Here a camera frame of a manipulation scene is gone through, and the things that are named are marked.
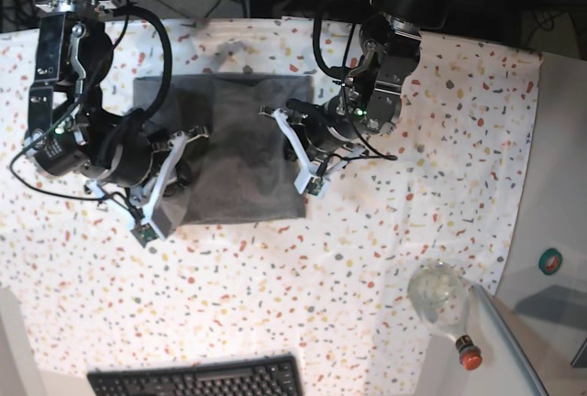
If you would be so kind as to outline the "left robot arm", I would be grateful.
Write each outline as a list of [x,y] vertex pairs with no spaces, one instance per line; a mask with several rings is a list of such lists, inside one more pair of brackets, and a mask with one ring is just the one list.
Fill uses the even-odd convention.
[[[291,99],[288,123],[311,160],[322,160],[351,142],[394,128],[402,110],[402,86],[420,60],[421,30],[444,25],[450,0],[322,0],[315,13],[312,47],[322,72],[340,84],[322,105]],[[326,65],[320,49],[323,18],[335,4],[359,14],[357,65]]]

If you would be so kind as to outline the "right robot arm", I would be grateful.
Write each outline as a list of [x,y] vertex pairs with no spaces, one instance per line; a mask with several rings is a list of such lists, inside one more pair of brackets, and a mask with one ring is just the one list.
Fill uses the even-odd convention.
[[[39,21],[34,79],[28,93],[23,155],[50,177],[79,171],[126,192],[149,189],[172,151],[165,132],[144,126],[162,108],[172,84],[172,45],[161,20],[130,0],[34,0]],[[159,91],[147,107],[116,115],[103,107],[101,83],[120,41],[100,17],[138,17],[150,23],[162,48]]]

